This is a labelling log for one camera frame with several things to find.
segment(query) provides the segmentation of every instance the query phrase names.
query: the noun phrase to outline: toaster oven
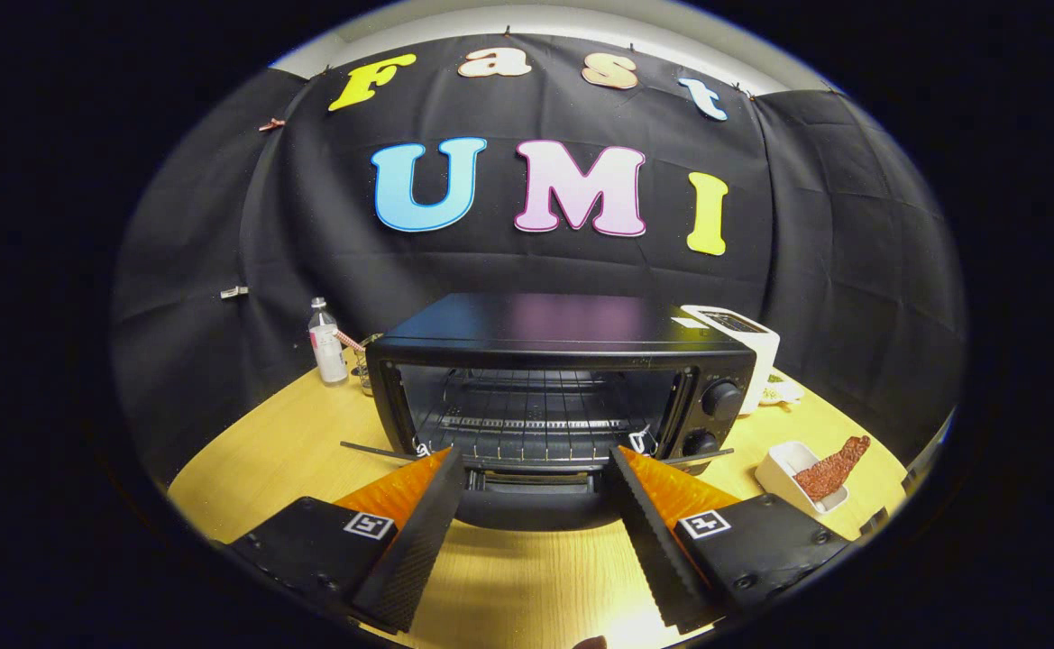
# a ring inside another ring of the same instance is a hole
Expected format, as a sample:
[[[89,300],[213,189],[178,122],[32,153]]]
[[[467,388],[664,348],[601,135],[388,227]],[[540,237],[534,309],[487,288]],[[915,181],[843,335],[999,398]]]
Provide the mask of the toaster oven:
[[[605,525],[610,447],[701,472],[744,402],[755,352],[688,319],[632,296],[452,293],[366,348],[375,407],[394,451],[460,449],[458,520]]]

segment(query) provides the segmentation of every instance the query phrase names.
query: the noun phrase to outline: letter u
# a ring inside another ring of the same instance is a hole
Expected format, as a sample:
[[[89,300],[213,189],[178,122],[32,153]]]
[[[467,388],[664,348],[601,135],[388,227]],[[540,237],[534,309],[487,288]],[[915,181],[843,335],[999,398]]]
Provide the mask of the letter u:
[[[433,205],[414,201],[414,161],[423,157],[423,144],[398,144],[371,157],[377,166],[374,210],[387,227],[404,233],[440,230],[464,217],[474,202],[477,153],[486,148],[482,137],[453,137],[440,144],[449,159],[447,196]]]

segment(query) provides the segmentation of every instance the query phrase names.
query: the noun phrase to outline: letter m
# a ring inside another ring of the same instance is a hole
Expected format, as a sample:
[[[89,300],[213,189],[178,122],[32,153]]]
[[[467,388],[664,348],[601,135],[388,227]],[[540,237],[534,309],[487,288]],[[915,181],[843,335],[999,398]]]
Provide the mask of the letter m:
[[[552,140],[528,140],[519,144],[527,159],[527,206],[514,218],[514,227],[527,233],[546,233],[559,227],[551,211],[551,193],[568,224],[579,230],[602,197],[601,214],[591,227],[614,237],[639,237],[646,224],[639,217],[639,168],[643,153],[625,146],[602,150],[596,163],[583,174],[567,148]]]

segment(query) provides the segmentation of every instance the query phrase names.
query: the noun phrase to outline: small white tray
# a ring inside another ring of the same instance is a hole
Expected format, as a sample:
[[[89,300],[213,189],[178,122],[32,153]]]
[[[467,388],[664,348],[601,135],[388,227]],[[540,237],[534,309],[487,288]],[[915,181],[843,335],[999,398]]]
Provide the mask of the small white tray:
[[[812,449],[799,440],[789,440],[774,446],[766,452],[758,468],[755,468],[755,479],[763,486],[763,490],[774,493],[790,505],[801,509],[807,516],[818,517],[833,512],[836,507],[847,502],[847,486],[841,486],[835,493],[828,494],[822,500],[812,502],[803,488],[795,480],[795,474],[803,469],[809,469],[819,461]]]

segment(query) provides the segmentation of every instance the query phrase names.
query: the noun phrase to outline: orange letter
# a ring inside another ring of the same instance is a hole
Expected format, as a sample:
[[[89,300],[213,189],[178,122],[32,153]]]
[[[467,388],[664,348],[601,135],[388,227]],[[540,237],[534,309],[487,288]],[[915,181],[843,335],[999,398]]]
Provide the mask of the orange letter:
[[[360,68],[350,71],[350,79],[346,81],[346,87],[341,90],[341,96],[335,102],[330,103],[329,111],[336,111],[340,107],[349,106],[351,103],[365,102],[374,96],[371,91],[371,83],[374,85],[386,85],[396,72],[395,65],[410,65],[414,62],[413,54],[404,54],[401,57],[378,61],[377,63],[367,63]]]
[[[639,78],[629,72],[637,68],[637,65],[629,58],[597,53],[588,54],[583,62],[587,63],[583,68],[583,78],[588,83],[618,87],[621,91],[639,85]]]

